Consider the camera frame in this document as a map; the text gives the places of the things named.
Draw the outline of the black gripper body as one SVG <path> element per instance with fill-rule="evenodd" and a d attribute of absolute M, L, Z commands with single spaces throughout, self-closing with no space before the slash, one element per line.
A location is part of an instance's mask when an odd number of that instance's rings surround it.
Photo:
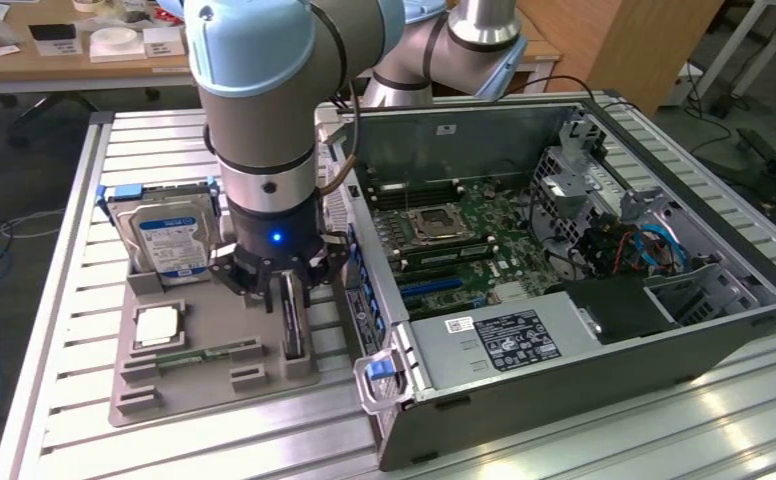
<path fill-rule="evenodd" d="M 317 204 L 301 203 L 281 212 L 255 212 L 230 204 L 235 235 L 234 262 L 242 273 L 237 282 L 254 294 L 265 294 L 271 274 L 290 270 L 302 284 L 314 286 L 318 269 L 310 259 L 324 247 Z"/>

